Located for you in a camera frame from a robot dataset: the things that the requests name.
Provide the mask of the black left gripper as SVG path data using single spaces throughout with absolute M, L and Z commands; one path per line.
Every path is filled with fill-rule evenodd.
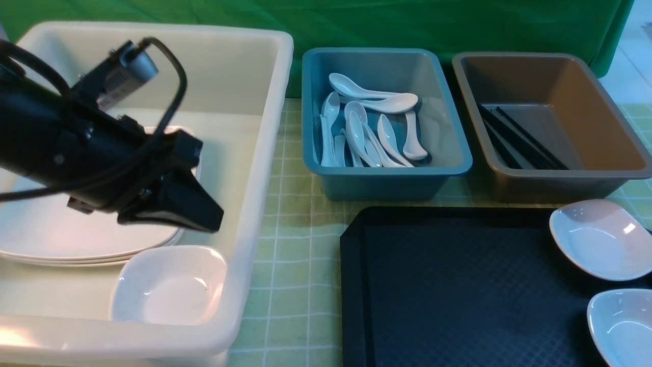
M 200 185 L 196 170 L 202 140 L 180 127 L 166 127 L 147 153 L 137 152 L 155 135 L 128 116 L 120 128 L 98 128 L 89 151 L 73 172 L 86 179 L 111 170 L 106 179 L 68 193 L 67 206 L 84 214 L 115 212 L 120 225 L 151 224 L 218 232 L 224 210 Z

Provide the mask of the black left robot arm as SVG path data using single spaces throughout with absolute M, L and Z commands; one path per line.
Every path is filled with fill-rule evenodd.
M 188 80 L 168 55 L 179 85 L 153 132 L 100 108 L 106 81 L 123 67 L 106 58 L 74 86 L 30 54 L 2 53 L 2 169 L 40 188 L 2 193 L 2 202 L 58 194 L 83 214 L 117 215 L 121 225 L 153 224 L 215 233 L 222 207 L 193 175 L 203 142 L 167 133 Z

